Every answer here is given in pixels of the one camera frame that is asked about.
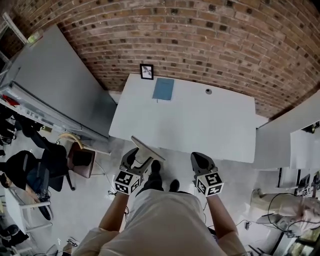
framed picture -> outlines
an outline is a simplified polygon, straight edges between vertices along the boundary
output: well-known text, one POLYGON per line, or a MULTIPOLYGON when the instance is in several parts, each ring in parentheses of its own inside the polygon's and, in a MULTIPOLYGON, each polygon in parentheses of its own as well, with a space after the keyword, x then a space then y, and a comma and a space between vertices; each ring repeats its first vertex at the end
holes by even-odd
POLYGON ((140 64, 141 79, 154 79, 154 65, 140 64))

blue notebook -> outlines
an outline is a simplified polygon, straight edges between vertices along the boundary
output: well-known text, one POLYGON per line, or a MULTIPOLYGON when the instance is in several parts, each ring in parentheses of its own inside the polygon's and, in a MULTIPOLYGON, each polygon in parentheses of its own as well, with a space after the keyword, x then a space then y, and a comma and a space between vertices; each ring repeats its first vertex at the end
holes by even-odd
POLYGON ((171 101, 174 83, 174 79, 157 78, 152 98, 162 101, 171 101))

white shirt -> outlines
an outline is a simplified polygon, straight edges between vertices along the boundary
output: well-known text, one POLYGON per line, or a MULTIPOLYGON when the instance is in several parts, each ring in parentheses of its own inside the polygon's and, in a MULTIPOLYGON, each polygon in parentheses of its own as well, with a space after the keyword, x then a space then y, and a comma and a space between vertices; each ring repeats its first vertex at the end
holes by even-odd
POLYGON ((197 197, 148 189, 135 199, 122 232, 91 230, 72 256, 241 255, 237 234, 215 241, 197 197))

brick wall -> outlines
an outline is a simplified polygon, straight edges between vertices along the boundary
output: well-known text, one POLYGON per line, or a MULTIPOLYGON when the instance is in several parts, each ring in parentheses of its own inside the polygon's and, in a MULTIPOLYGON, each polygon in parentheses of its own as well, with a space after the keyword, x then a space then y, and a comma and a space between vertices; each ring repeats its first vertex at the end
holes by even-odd
POLYGON ((112 91, 153 64, 155 75, 252 96, 270 118, 320 80, 320 18, 308 0, 16 0, 11 10, 26 36, 56 23, 112 91))

red object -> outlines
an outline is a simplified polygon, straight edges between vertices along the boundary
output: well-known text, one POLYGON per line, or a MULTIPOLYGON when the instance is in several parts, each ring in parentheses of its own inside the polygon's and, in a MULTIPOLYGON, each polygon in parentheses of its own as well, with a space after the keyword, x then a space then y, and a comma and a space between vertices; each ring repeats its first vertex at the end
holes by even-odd
POLYGON ((6 95, 2 95, 2 97, 5 99, 6 102, 8 102, 11 106, 18 106, 20 105, 18 102, 16 102, 14 99, 6 96, 6 95))

